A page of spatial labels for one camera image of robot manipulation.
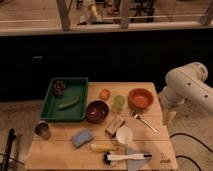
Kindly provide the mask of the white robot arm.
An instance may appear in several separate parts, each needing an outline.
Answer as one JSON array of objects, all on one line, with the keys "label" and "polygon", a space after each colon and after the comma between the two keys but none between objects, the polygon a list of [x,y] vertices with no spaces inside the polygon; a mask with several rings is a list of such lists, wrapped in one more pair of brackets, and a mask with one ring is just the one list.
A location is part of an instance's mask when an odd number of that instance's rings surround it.
[{"label": "white robot arm", "polygon": [[206,66],[192,62],[170,70],[166,76],[166,86],[159,93],[163,109],[179,105],[185,99],[213,114],[213,88],[205,84],[208,77]]}]

